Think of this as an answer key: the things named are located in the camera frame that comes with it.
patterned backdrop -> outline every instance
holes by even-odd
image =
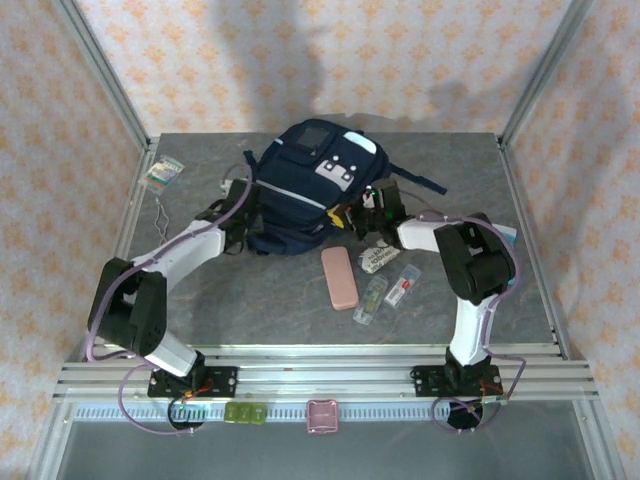
[[[569,0],[79,3],[159,135],[279,131],[311,115],[498,132]]]
[[[0,31],[4,480],[28,467],[86,329],[139,153],[51,0],[0,2]]]
[[[640,11],[595,4],[515,143],[540,253],[640,478]]]

gray marble surface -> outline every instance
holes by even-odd
[[[166,154],[186,168],[161,201],[171,219],[169,238],[196,214],[220,198],[220,178],[242,151],[259,156],[271,134],[165,134],[156,158]],[[494,223],[519,229],[516,211],[490,134],[378,133],[395,163],[446,186],[446,196],[399,179],[401,189],[420,195],[449,215],[482,211]],[[407,212],[421,204],[403,199]],[[155,198],[146,194],[130,256],[154,249]],[[358,290],[371,276],[357,266],[366,248],[351,235],[331,238],[324,247],[348,248]],[[519,292],[496,313],[492,343],[550,342],[551,333],[531,262],[522,238],[516,250],[523,266]],[[256,256],[243,252],[212,260],[187,276],[168,299],[169,328],[192,344],[381,344],[448,343],[454,330],[456,299],[437,254],[403,252],[378,273],[395,282],[407,263],[422,270],[420,282],[397,309],[383,305],[368,326],[356,323],[353,310],[331,308],[320,263],[321,248],[295,257]]]

black bracket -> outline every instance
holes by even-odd
[[[502,379],[496,365],[488,365],[477,382],[454,387],[444,365],[419,365],[411,370],[416,397],[483,397],[501,395]]]
[[[210,367],[200,369],[200,385],[212,385],[209,390],[198,394],[198,398],[234,398],[238,385],[238,367]],[[150,398],[177,398],[184,395],[187,390],[181,379],[176,378],[164,370],[158,370],[151,374],[147,395]]]

green object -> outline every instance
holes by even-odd
[[[262,425],[267,418],[267,406],[264,403],[254,403],[251,413],[251,423],[253,425]]]
[[[252,403],[239,403],[237,423],[243,423],[243,424],[249,423],[251,421],[252,411],[253,411]]]
[[[236,423],[238,421],[238,406],[236,402],[229,402],[224,406],[224,421],[226,423]]]

navy backpack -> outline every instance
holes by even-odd
[[[396,167],[380,145],[325,120],[298,123],[276,138],[259,162],[244,152],[261,186],[263,231],[249,235],[249,248],[261,254],[298,255],[324,242],[335,230],[327,211],[364,193],[391,173],[442,195],[446,189]]]

